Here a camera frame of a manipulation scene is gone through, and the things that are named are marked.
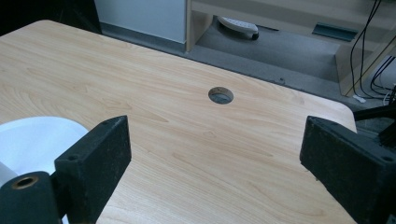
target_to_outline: wall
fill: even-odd
[[[185,0],[95,0],[99,21],[184,44]]]

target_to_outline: gray floor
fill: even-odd
[[[250,35],[220,28],[214,19],[192,51],[185,52],[184,45],[173,41],[105,23],[102,28],[104,35],[315,94],[345,104],[353,111],[383,104],[373,99],[362,104],[340,94],[334,57],[339,45],[333,42],[264,27],[259,27],[259,39],[252,41]],[[363,84],[366,91],[373,94],[366,85]],[[377,123],[367,120],[357,125],[370,132],[378,129]]]

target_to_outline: cable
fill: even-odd
[[[376,87],[378,87],[378,88],[381,88],[381,89],[383,89],[384,91],[391,91],[390,88],[385,88],[385,87],[384,87],[384,85],[382,84],[382,81],[381,81],[381,76],[382,76],[382,73],[385,71],[385,69],[387,69],[388,66],[394,61],[394,59],[395,59],[395,57],[389,56],[389,57],[381,64],[381,66],[378,68],[378,70],[375,72],[375,74],[374,74],[374,76],[373,76],[373,78],[372,78],[372,81],[371,81],[371,83],[370,83],[370,89],[371,89],[372,91],[374,91],[374,92],[376,92],[376,93],[378,93],[378,94],[380,94],[380,95],[385,95],[385,93],[378,92],[378,91],[374,90],[373,86],[376,86]],[[376,81],[377,78],[379,78],[379,81],[380,81],[381,86],[378,86],[377,84],[375,84],[375,81]]]
[[[371,10],[371,12],[370,12],[370,16],[369,16],[369,18],[367,19],[367,22],[366,22],[366,24],[365,24],[365,26],[364,26],[364,29],[363,29],[363,31],[361,32],[361,34],[359,35],[358,39],[355,41],[355,43],[354,43],[354,45],[353,45],[353,47],[352,47],[352,50],[350,51],[349,63],[350,63],[350,69],[351,69],[351,75],[352,75],[352,88],[353,88],[353,92],[355,93],[355,95],[358,95],[358,94],[356,93],[356,89],[355,89],[355,74],[354,74],[354,71],[353,71],[353,62],[352,62],[352,59],[353,59],[353,51],[355,50],[356,45],[358,44],[359,40],[361,39],[361,36],[363,35],[363,40],[362,40],[362,55],[361,55],[361,71],[360,71],[360,75],[361,75],[361,77],[362,77],[363,63],[364,63],[365,37],[366,37],[367,27],[369,26],[369,24],[370,24],[372,18],[374,17],[376,11],[378,10],[379,5],[381,4],[381,2],[382,2],[382,0],[375,0],[375,2],[374,2],[374,4],[373,4],[373,7],[372,7],[372,10]],[[374,97],[374,96],[371,96],[371,95],[367,94],[367,93],[364,91],[362,85],[361,85],[361,90],[363,91],[364,94],[366,94],[367,96],[369,96],[370,99],[372,99],[372,98],[377,98],[377,97]]]

